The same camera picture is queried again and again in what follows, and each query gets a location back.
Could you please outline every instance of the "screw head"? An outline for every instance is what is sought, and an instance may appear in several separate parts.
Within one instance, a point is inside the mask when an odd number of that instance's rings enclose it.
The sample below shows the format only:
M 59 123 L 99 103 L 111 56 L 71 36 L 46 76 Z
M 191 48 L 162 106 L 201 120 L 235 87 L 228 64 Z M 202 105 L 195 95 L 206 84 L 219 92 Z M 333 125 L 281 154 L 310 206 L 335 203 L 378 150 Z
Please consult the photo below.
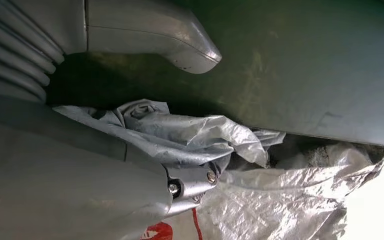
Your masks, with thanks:
M 206 177 L 208 179 L 208 182 L 210 182 L 212 184 L 216 182 L 217 176 L 216 176 L 216 174 L 213 171 L 209 170 L 206 173 Z
M 179 188 L 176 184 L 170 184 L 168 185 L 168 191 L 171 193 L 171 195 L 175 195 L 176 193 L 178 193 Z
M 192 197 L 192 201 L 194 201 L 196 204 L 199 204 L 201 202 L 201 196 L 196 195 L 196 196 Z

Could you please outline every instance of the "gray tube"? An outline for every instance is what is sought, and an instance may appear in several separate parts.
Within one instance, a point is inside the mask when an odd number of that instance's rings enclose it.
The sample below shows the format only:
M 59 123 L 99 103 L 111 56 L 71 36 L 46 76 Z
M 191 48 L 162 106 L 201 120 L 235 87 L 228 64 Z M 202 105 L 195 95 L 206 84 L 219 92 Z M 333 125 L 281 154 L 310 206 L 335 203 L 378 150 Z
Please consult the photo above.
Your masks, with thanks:
M 19 86 L 45 102 L 46 92 L 33 78 L 0 64 L 0 79 Z
M 59 64 L 64 61 L 63 52 L 49 42 L 49 39 L 44 37 L 44 33 L 33 27 L 34 22 L 31 22 L 23 12 L 7 0 L 0 0 L 0 21 L 54 62 Z
M 49 84 L 49 77 L 44 74 L 43 70 L 37 65 L 34 65 L 25 58 L 13 54 L 0 46 L 0 61 L 9 67 L 12 67 L 20 72 L 23 72 L 29 77 L 37 81 L 41 86 Z
M 7 96 L 15 99 L 22 99 L 34 103 L 43 103 L 44 101 L 36 95 L 26 91 L 25 88 L 8 83 L 4 79 L 0 79 L 0 96 Z
M 192 12 L 159 0 L 89 0 L 88 47 L 159 54 L 193 74 L 211 70 L 222 59 Z
M 142 151 L 0 97 L 0 239 L 139 239 L 171 204 L 164 167 Z
M 48 74 L 52 74 L 56 69 L 48 57 L 38 52 L 2 22 L 0 22 L 0 45 L 12 54 L 23 56 Z

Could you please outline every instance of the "plastic sheet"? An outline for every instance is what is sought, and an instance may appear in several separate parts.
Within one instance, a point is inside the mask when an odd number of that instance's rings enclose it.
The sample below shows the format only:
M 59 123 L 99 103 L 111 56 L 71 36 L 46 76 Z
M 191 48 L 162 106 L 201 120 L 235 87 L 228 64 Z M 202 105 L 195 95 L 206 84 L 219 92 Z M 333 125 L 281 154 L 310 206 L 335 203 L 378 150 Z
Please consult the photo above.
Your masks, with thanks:
M 376 177 L 384 160 L 373 162 L 366 149 L 349 143 L 321 146 L 302 155 L 305 168 L 226 171 L 197 209 L 203 239 L 336 240 L 342 236 L 345 196 Z
M 170 114 L 165 102 L 138 100 L 112 111 L 91 107 L 53 108 L 75 121 L 124 139 L 163 164 L 201 165 L 223 161 L 231 153 L 250 163 L 268 166 L 264 146 L 281 142 L 284 133 L 248 127 L 221 115 L 192 117 Z
M 303 151 L 288 141 L 276 145 L 284 140 L 282 132 L 252 131 L 225 116 L 170 114 L 164 102 L 144 99 L 112 111 L 78 106 L 54 110 L 122 138 L 161 163 L 216 161 L 224 169 L 236 152 L 240 157 L 232 158 L 217 187 L 205 194 L 192 214 L 200 231 L 188 236 L 191 239 L 338 239 L 346 226 L 345 196 L 376 177 L 384 163 L 384 148 L 373 153 L 361 144 L 326 140 Z M 274 152 L 277 146 L 286 147 L 277 149 L 275 161 L 269 161 L 267 150 L 273 145 Z M 179 233 L 174 240 L 185 239 L 187 215 L 191 211 L 166 219 Z

